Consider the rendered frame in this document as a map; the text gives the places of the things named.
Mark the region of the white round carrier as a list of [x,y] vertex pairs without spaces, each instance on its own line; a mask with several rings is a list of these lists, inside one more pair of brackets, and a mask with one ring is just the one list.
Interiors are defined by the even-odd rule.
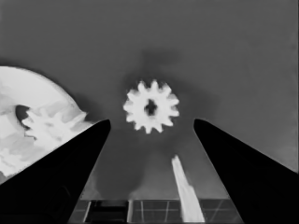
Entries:
[[82,110],[57,84],[37,72],[13,66],[0,66],[0,185],[42,159],[53,150],[34,145],[21,123],[28,110],[45,107],[51,114],[62,108],[73,113]]

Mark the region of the small white toothed gear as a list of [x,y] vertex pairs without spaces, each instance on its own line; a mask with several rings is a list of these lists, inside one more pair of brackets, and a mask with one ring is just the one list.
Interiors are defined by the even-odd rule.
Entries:
[[27,136],[34,137],[34,145],[46,150],[62,146],[93,126],[86,121],[86,112],[73,113],[70,108],[62,108],[51,114],[45,107],[38,111],[28,110],[27,118],[21,121],[29,128]]
[[174,125],[171,118],[180,115],[179,103],[179,98],[168,84],[160,87],[158,81],[153,79],[148,87],[140,81],[136,90],[129,90],[122,109],[126,112],[126,121],[132,122],[136,131],[144,128],[146,134],[151,134],[153,130],[162,133],[164,126]]

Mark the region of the small white T-shaped piece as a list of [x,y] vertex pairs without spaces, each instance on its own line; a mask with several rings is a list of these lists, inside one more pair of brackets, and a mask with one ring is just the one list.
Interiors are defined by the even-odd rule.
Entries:
[[188,182],[179,156],[176,155],[171,162],[178,188],[183,221],[185,223],[205,223],[204,214],[197,199],[195,190]]

